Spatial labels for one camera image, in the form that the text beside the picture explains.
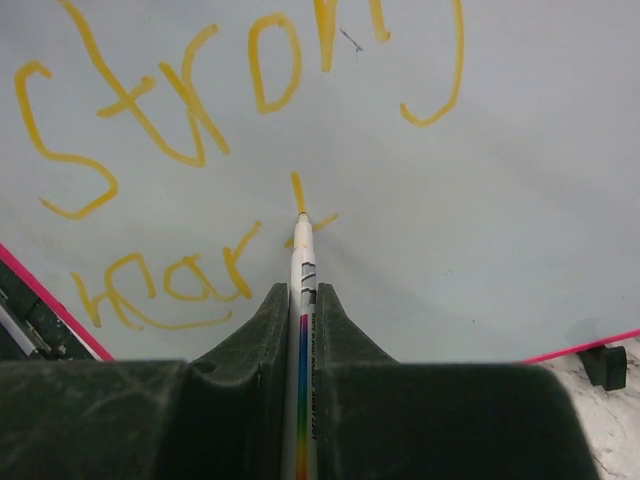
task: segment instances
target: yellow handwriting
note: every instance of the yellow handwriting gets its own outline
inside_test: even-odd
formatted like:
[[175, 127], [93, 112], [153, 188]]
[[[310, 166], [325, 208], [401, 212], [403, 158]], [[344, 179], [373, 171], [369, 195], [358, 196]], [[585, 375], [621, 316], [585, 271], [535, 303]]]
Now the yellow handwriting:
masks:
[[[246, 298], [252, 298], [253, 294], [249, 285], [247, 285], [246, 281], [238, 272], [236, 264], [240, 259], [240, 256], [244, 252], [249, 241], [258, 233], [258, 230], [262, 224], [260, 222], [256, 222], [253, 225], [253, 228], [240, 240], [235, 250], [232, 251], [229, 247], [225, 247], [222, 251], [224, 263], [227, 267], [227, 272], [229, 274], [229, 278], [236, 286], [237, 291], [233, 295], [222, 295], [218, 292], [218, 290], [211, 284], [211, 282], [207, 279], [205, 274], [202, 272], [198, 264], [196, 263], [200, 259], [200, 254], [191, 255], [189, 257], [184, 257], [179, 262], [174, 263], [167, 267], [164, 271], [164, 291], [167, 294], [171, 295], [178, 300], [183, 300], [185, 302], [199, 302], [202, 300], [206, 300], [210, 296], [213, 296], [219, 302], [231, 302], [238, 298], [240, 295], [243, 295]], [[199, 295], [185, 295], [179, 292], [176, 292], [172, 287], [172, 277], [176, 270], [179, 268], [186, 267], [191, 273], [200, 281], [202, 285], [202, 293]]]
[[238, 260], [240, 259], [242, 252], [244, 252], [244, 249], [249, 243], [249, 240], [256, 236], [261, 226], [262, 223], [256, 222], [249, 233], [242, 237], [242, 240], [240, 240], [234, 251], [232, 251], [229, 247], [225, 247], [222, 250], [222, 254], [224, 256], [224, 264], [226, 265], [227, 271], [229, 272], [229, 278], [231, 278], [231, 281], [238, 289], [238, 292], [246, 298], [253, 298], [253, 293], [251, 292], [249, 285], [247, 285], [247, 282], [244, 280], [242, 275], [240, 275], [240, 272], [238, 272], [236, 263], [238, 263]]
[[293, 185], [293, 194], [296, 196], [296, 205], [298, 206], [298, 215], [307, 212], [307, 204], [304, 201], [304, 189], [302, 188], [302, 180], [298, 172], [291, 172], [291, 184]]
[[389, 32], [384, 26], [384, 16], [382, 14], [382, 5], [380, 5], [380, 0], [369, 0], [369, 9], [371, 10], [373, 31], [376, 33], [376, 39], [380, 43], [388, 41], [391, 38], [391, 32]]
[[231, 149], [227, 144], [224, 136], [216, 127], [216, 124], [211, 120], [211, 117], [205, 110], [202, 105], [202, 101], [196, 92], [195, 87], [193, 86], [193, 81], [191, 80], [191, 74], [193, 70], [193, 62], [196, 59], [196, 54], [203, 47], [203, 45], [213, 37], [218, 32], [218, 26], [215, 24], [209, 25], [206, 28], [203, 28], [198, 34], [189, 42], [187, 48], [184, 51], [184, 57], [182, 59], [181, 66], [181, 78], [179, 79], [173, 69], [165, 62], [160, 62], [158, 66], [160, 70], [167, 78], [169, 83], [173, 86], [176, 93], [180, 96], [182, 101], [187, 105], [187, 115], [189, 117], [189, 124], [192, 127], [192, 131], [195, 129], [193, 138], [196, 141], [196, 148], [198, 151], [202, 151], [202, 162], [203, 165], [206, 162], [204, 158], [204, 146], [202, 141], [200, 140], [200, 134], [198, 132], [198, 127], [195, 124], [195, 120], [199, 120], [204, 129], [211, 135], [213, 140], [218, 145], [218, 148], [222, 153], [229, 154], [231, 153]]
[[147, 286], [147, 294], [149, 298], [153, 299], [156, 297], [156, 288], [153, 283], [153, 279], [151, 278], [151, 274], [149, 272], [149, 267], [147, 266], [144, 257], [139, 252], [131, 253], [113, 263], [111, 266], [107, 268], [104, 274], [104, 284], [106, 287], [106, 291], [96, 295], [93, 298], [89, 298], [87, 294], [87, 289], [82, 281], [82, 278], [79, 274], [73, 272], [71, 273], [71, 277], [73, 278], [76, 288], [78, 290], [78, 295], [82, 301], [82, 304], [87, 311], [87, 314], [91, 318], [93, 325], [97, 328], [102, 326], [102, 322], [100, 319], [100, 315], [98, 312], [99, 303], [108, 298], [111, 301], [111, 305], [113, 306], [116, 315], [120, 319], [123, 325], [126, 327], [132, 328], [134, 330], [142, 330], [142, 325], [137, 325], [132, 323], [127, 315], [124, 313], [123, 307], [133, 313], [136, 317], [138, 317], [143, 322], [164, 330], [182, 330], [187, 328], [196, 328], [196, 327], [204, 327], [210, 325], [217, 325], [219, 323], [225, 322], [231, 318], [232, 312], [228, 312], [227, 315], [220, 319], [210, 320], [205, 322], [193, 322], [193, 323], [184, 323], [178, 325], [168, 325], [164, 323], [160, 323], [149, 316], [142, 313], [138, 308], [136, 308], [129, 300], [127, 300], [124, 295], [115, 287], [113, 282], [113, 275], [120, 268], [125, 266], [128, 263], [136, 262], [142, 276], [144, 278], [145, 284]]
[[[313, 8], [316, 14], [316, 26], [318, 28], [318, 40], [320, 42], [320, 69], [323, 72], [331, 71], [333, 63], [333, 45], [336, 38], [336, 13], [338, 0], [313, 0]], [[391, 38], [391, 33], [384, 26], [384, 15], [380, 0], [369, 0], [371, 20], [376, 39], [386, 42]]]
[[75, 155], [71, 153], [53, 152], [47, 148], [47, 146], [42, 141], [40, 132], [38, 131], [38, 126], [36, 125], [33, 110], [31, 109], [31, 103], [29, 102], [29, 94], [27, 92], [27, 78], [29, 78], [34, 73], [39, 73], [45, 78], [52, 78], [53, 76], [44, 65], [42, 65], [37, 60], [32, 60], [18, 69], [14, 78], [16, 97], [18, 98], [18, 103], [20, 104], [22, 120], [24, 121], [33, 146], [36, 148], [38, 153], [47, 160], [61, 163], [72, 163], [75, 165], [82, 165], [91, 168], [92, 170], [102, 175], [102, 177], [107, 181], [109, 185], [109, 188], [105, 193], [75, 212], [63, 210], [50, 201], [45, 200], [44, 198], [40, 198], [40, 202], [42, 202], [42, 204], [49, 210], [69, 220], [79, 220], [83, 217], [86, 217], [91, 212], [101, 207], [118, 194], [118, 180], [109, 170], [107, 170], [103, 165], [93, 160], [92, 158], [83, 157], [82, 155]]
[[192, 118], [192, 116], [194, 116], [195, 114], [193, 113], [193, 109], [191, 108], [191, 106], [189, 108], [189, 112], [190, 112], [189, 126], [191, 127], [191, 132], [194, 137], [194, 142], [196, 143], [196, 157], [182, 154], [176, 151], [175, 149], [173, 149], [172, 147], [170, 147], [167, 144], [167, 142], [164, 140], [164, 138], [162, 138], [162, 136], [160, 135], [158, 130], [155, 128], [155, 126], [151, 123], [151, 121], [147, 118], [147, 116], [142, 112], [140, 107], [138, 107], [138, 104], [136, 103], [136, 99], [137, 97], [142, 95], [142, 93], [144, 93], [141, 90], [144, 90], [145, 88], [148, 88], [150, 90], [151, 88], [153, 88], [153, 86], [149, 88], [148, 82], [147, 82], [147, 87], [144, 87], [145, 82], [143, 80], [141, 82], [141, 85], [143, 85], [143, 87], [138, 88], [137, 91], [134, 88], [131, 93], [127, 92], [127, 90], [122, 86], [120, 81], [116, 78], [116, 76], [111, 71], [111, 69], [105, 62], [104, 58], [102, 57], [102, 54], [100, 53], [100, 49], [98, 48], [98, 44], [96, 43], [93, 33], [91, 32], [89, 23], [85, 20], [80, 10], [78, 10], [76, 6], [73, 5], [69, 0], [58, 0], [58, 2], [65, 8], [67, 13], [69, 13], [69, 15], [71, 16], [78, 30], [78, 33], [80, 33], [80, 36], [82, 37], [82, 41], [84, 43], [85, 49], [94, 67], [96, 68], [100, 76], [102, 76], [102, 78], [105, 80], [105, 82], [107, 82], [107, 85], [111, 87], [111, 89], [114, 91], [114, 93], [119, 99], [119, 103], [111, 105], [106, 109], [100, 109], [98, 110], [98, 113], [102, 112], [102, 114], [104, 115], [105, 110], [107, 110], [107, 113], [110, 113], [113, 110], [122, 111], [126, 108], [131, 112], [131, 114], [138, 121], [138, 123], [142, 125], [142, 128], [147, 132], [147, 135], [149, 135], [149, 137], [153, 140], [156, 146], [165, 155], [185, 165], [190, 165], [194, 167], [204, 166], [205, 164], [204, 149], [198, 148], [200, 134], [197, 131], [197, 126], [195, 125], [195, 119]]
[[453, 86], [449, 100], [436, 113], [425, 119], [419, 119], [413, 115], [407, 105], [400, 104], [400, 113], [416, 127], [428, 127], [446, 115], [458, 102], [460, 84], [462, 83], [462, 67], [464, 65], [464, 16], [462, 12], [462, 0], [451, 0], [453, 4], [453, 17], [456, 24], [456, 66], [453, 74]]
[[[131, 89], [129, 95], [132, 99], [137, 100], [139, 96], [144, 95], [145, 93], [153, 90], [156, 86], [156, 79], [153, 77], [144, 76], [140, 79], [140, 84], [136, 85]], [[96, 114], [101, 118], [110, 118], [118, 113], [122, 112], [127, 108], [127, 105], [122, 101], [118, 100], [113, 105], [109, 105], [108, 107], [99, 109]]]
[[[266, 103], [264, 85], [262, 84], [262, 73], [260, 71], [260, 55], [258, 42], [262, 31], [273, 25], [284, 29], [287, 32], [289, 45], [291, 47], [291, 79], [282, 96], [271, 103]], [[251, 68], [251, 78], [253, 79], [253, 91], [256, 96], [256, 108], [258, 113], [271, 113], [280, 110], [291, 101], [291, 97], [300, 84], [302, 75], [302, 52], [296, 29], [284, 13], [273, 13], [255, 21], [249, 30], [249, 67]]]
[[[293, 194], [296, 197], [296, 205], [298, 206], [298, 214], [307, 213], [307, 205], [304, 200], [304, 189], [302, 188], [302, 180], [300, 180], [300, 174], [298, 172], [291, 172], [291, 185], [293, 186]], [[313, 231], [317, 232], [318, 230], [322, 230], [324, 227], [329, 225], [332, 222], [335, 222], [338, 219], [338, 214], [334, 213], [333, 215], [328, 216], [323, 219], [319, 223], [313, 225]], [[285, 248], [293, 247], [293, 238], [287, 240], [287, 243], [284, 244]]]
[[320, 42], [320, 69], [331, 71], [333, 62], [333, 44], [336, 38], [336, 9], [338, 0], [313, 0]]

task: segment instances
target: pink edge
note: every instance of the pink edge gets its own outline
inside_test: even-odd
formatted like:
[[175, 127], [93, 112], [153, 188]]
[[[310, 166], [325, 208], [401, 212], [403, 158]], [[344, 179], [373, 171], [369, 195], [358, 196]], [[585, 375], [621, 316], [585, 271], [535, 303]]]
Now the pink edge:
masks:
[[44, 288], [44, 286], [29, 273], [29, 271], [14, 257], [4, 245], [0, 243], [0, 260], [7, 264], [38, 297], [58, 315], [62, 321], [74, 331], [89, 347], [104, 361], [113, 361], [114, 358], [107, 350], [93, 338], [93, 336], [67, 311], [56, 298]]
[[584, 343], [582, 345], [578, 345], [577, 347], [566, 348], [558, 352], [546, 353], [544, 355], [540, 355], [539, 357], [533, 357], [528, 360], [525, 360], [524, 363], [544, 362], [545, 360], [551, 360], [552, 358], [561, 357], [563, 355], [569, 355], [571, 353], [578, 353], [578, 352], [581, 352], [582, 350], [587, 350], [593, 347], [599, 347], [600, 345], [604, 345], [605, 343], [621, 342], [622, 340], [626, 340], [627, 338], [637, 337], [637, 336], [640, 336], [640, 329], [631, 330], [630, 332], [626, 332], [626, 333], [620, 333], [619, 335], [603, 338], [602, 340], [596, 340], [595, 342]]

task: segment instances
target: white marker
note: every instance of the white marker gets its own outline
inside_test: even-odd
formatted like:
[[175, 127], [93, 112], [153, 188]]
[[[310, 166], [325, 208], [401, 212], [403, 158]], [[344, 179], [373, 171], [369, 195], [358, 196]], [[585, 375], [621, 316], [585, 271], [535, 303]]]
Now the white marker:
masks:
[[316, 258], [309, 217], [301, 213], [293, 236], [289, 340], [284, 402], [282, 480], [315, 480]]

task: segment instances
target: speckled floor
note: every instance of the speckled floor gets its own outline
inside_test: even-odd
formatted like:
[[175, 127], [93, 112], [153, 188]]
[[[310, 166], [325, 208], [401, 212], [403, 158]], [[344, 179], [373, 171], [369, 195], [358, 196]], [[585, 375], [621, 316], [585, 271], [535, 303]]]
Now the speckled floor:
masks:
[[589, 382], [577, 355], [539, 365], [569, 390], [602, 480], [640, 478], [640, 338], [612, 344], [627, 350], [627, 386], [605, 392]]

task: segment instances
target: black rubber foot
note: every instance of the black rubber foot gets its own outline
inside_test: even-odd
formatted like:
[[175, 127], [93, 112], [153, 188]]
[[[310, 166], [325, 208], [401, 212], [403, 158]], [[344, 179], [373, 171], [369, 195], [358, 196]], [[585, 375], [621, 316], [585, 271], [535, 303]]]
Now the black rubber foot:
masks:
[[606, 391], [624, 388], [627, 384], [627, 351], [624, 347], [594, 347], [578, 352], [591, 385], [601, 385]]

